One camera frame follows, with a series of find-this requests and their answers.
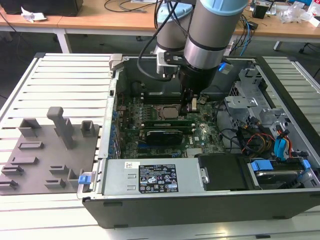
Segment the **robotic arm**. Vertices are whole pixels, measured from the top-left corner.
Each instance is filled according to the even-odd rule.
[[[158,32],[154,51],[157,54],[157,73],[167,77],[168,74],[176,74],[179,66],[178,78],[185,112],[192,112],[195,96],[211,85],[247,4],[248,0],[197,0],[191,16],[192,6],[178,3],[174,13],[181,26],[188,29],[187,36],[183,28],[174,22],[173,14],[167,18],[171,10],[169,4],[160,6],[157,21],[164,25]]]

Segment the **gray floor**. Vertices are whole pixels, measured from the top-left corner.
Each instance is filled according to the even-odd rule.
[[[0,95],[8,97],[21,76],[28,67],[35,52],[61,53],[58,42],[53,40],[54,35],[49,33],[23,33],[32,48],[22,39],[19,42],[18,33],[11,33],[12,42],[0,41]],[[149,37],[142,37],[142,41],[137,41],[135,36],[115,36],[115,35],[89,35],[81,34],[69,35],[70,44],[74,53],[92,54],[138,54],[146,44]],[[248,46],[245,56],[290,56],[295,57],[302,66],[313,76],[320,66],[320,48],[314,48],[318,52],[305,48],[303,54],[298,50],[303,43],[283,43],[279,51],[274,51],[276,42],[255,41]],[[150,52],[154,49],[155,42],[147,49]],[[0,96],[0,108],[6,99]]]

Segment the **wooden desk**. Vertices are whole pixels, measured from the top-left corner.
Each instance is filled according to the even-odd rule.
[[[320,38],[320,27],[311,23],[288,22],[281,23],[279,16],[266,15],[264,19],[253,18],[252,12],[247,9],[243,11],[248,21],[259,24],[254,35],[257,37],[284,37],[284,38]],[[242,34],[242,24],[237,24],[235,34]]]
[[[45,16],[47,20],[35,21],[34,23],[26,21],[20,14],[10,15],[6,14],[5,10],[0,7],[0,12],[5,17],[5,19],[13,27],[33,27],[33,28],[57,28],[58,23],[62,16]],[[0,16],[0,26],[8,26],[6,21]]]
[[[66,29],[103,29],[155,32],[154,10],[150,5],[141,12],[112,12],[104,7],[106,0],[84,0],[83,7],[77,17],[63,16],[58,23],[59,28]],[[123,0],[113,1],[107,5],[109,9],[122,11],[118,4]],[[125,3],[128,9],[142,7],[141,3]]]
[[[154,5],[140,12],[112,12],[104,8],[106,0],[83,0],[83,7],[77,17],[48,16],[48,20],[41,22],[27,22],[20,15],[7,15],[1,8],[4,17],[12,23],[18,32],[38,32],[57,34],[63,53],[71,53],[67,34],[97,34],[97,35],[127,35],[127,36],[152,36],[154,28]],[[119,1],[108,4],[108,8],[120,10]],[[141,3],[126,3],[127,8],[142,6]],[[252,12],[247,9],[243,12],[249,21],[259,24],[255,31],[254,40],[280,42],[309,42],[320,43],[320,28],[314,27],[309,22],[284,23],[278,16],[266,16],[264,19],[252,18]],[[12,29],[0,18],[0,31]],[[233,39],[240,36],[243,27],[240,23],[236,26]]]

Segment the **white desk leg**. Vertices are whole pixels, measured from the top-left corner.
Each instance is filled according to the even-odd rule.
[[[72,50],[70,47],[70,42],[68,39],[68,35],[66,34],[66,31],[63,28],[57,28],[55,30],[55,34],[58,37],[62,53],[63,54],[71,54]]]
[[[278,51],[282,45],[282,41],[277,41],[273,47],[273,50]]]

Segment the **white paper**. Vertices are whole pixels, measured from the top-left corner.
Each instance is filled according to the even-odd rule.
[[[45,15],[41,12],[36,12],[36,13],[33,13],[33,12],[29,12],[27,10],[24,10],[22,7],[21,7],[21,16],[31,22],[31,23],[34,23],[35,21],[42,21],[42,20],[46,20],[47,18],[45,17]]]

